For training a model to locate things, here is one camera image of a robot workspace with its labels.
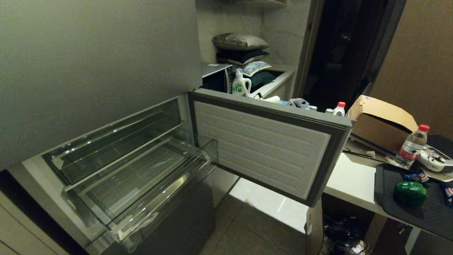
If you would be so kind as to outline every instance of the freezer door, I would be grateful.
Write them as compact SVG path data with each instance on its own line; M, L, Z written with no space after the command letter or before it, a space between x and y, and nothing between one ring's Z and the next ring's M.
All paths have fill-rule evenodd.
M198 89L195 133L218 141L218 165L308 206L320 198L353 120Z

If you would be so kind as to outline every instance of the green bell pepper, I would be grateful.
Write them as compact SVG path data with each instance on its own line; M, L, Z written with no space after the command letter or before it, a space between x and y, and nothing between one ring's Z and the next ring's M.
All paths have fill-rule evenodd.
M396 197L408 206L422 206L426 198L426 189L418 182L402 181L395 185Z

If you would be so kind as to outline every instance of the refrigerator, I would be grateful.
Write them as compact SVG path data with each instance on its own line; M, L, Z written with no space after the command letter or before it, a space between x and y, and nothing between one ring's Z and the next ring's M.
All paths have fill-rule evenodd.
M200 88L194 1L1 11L1 167L87 254L197 254L216 167L314 206L351 132L348 118Z

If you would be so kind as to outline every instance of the black mat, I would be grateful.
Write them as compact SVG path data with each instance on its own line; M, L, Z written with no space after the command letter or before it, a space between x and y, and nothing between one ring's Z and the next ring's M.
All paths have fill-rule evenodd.
M395 184L403 181L401 174L407 173L389 164L376 167L375 193L384 211L421 229L453 240L453 208L445 205L438 183L424 184L428 198L423 206L409 207L394 199Z

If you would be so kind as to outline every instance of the gray refrigerator door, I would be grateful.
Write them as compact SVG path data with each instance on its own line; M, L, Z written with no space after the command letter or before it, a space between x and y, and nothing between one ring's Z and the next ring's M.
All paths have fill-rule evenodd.
M0 169L202 84L193 0L5 0L0 17Z
M195 133L218 165L308 206L320 198L352 120L205 89L189 92Z

